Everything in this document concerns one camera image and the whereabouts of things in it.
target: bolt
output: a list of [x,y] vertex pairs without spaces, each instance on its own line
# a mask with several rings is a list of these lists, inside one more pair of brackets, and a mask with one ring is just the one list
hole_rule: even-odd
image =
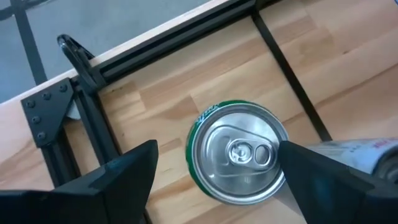
[[43,139],[45,139],[45,137],[46,137],[45,132],[41,132],[41,133],[37,134],[37,138],[39,140],[43,140]]
[[45,100],[49,100],[51,98],[51,93],[49,92],[43,93],[42,98]]
[[68,89],[68,86],[67,85],[65,85],[65,84],[63,84],[63,85],[60,85],[60,92],[65,92],[66,90]]
[[34,100],[28,100],[28,102],[26,102],[26,106],[29,108],[33,108],[35,107],[36,103]]
[[32,118],[32,122],[33,122],[34,124],[39,124],[40,121],[41,121],[41,119],[40,119],[39,116],[34,116],[34,117]]

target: wooden tabletop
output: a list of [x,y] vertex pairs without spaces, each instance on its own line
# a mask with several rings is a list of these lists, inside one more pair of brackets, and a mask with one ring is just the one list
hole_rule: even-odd
[[[95,58],[96,64],[224,1],[214,0]],[[398,7],[393,0],[283,0],[261,11],[333,139],[398,133]],[[19,100],[0,105],[0,189],[53,188]],[[207,197],[189,176],[185,138],[212,104],[244,99],[271,110],[290,140],[319,142],[251,18],[195,42],[99,93],[126,152],[148,139],[159,162],[147,209],[154,223],[305,223],[289,191],[249,207]],[[80,121],[66,124],[83,174],[97,168]]]

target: second can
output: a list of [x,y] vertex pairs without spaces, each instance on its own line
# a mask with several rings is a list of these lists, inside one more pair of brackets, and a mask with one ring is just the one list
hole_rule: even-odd
[[286,130],[270,111],[248,101],[224,101],[195,121],[186,160],[204,193],[223,203],[251,205],[283,185],[276,155],[285,140]]

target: light wood board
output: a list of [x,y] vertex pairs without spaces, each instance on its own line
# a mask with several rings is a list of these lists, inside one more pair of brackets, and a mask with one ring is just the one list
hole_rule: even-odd
[[[284,0],[261,15],[333,139],[396,136],[393,1]],[[98,62],[131,46],[117,47]],[[0,105],[1,189],[53,188],[19,104],[29,94]],[[100,96],[124,152],[158,140],[147,204],[154,223],[305,223],[285,193],[251,207],[220,204],[200,191],[185,164],[185,138],[194,119],[223,100],[259,103],[283,122],[291,141],[319,141],[249,17],[108,86]],[[70,122],[66,129],[82,173],[97,168],[82,124]]]

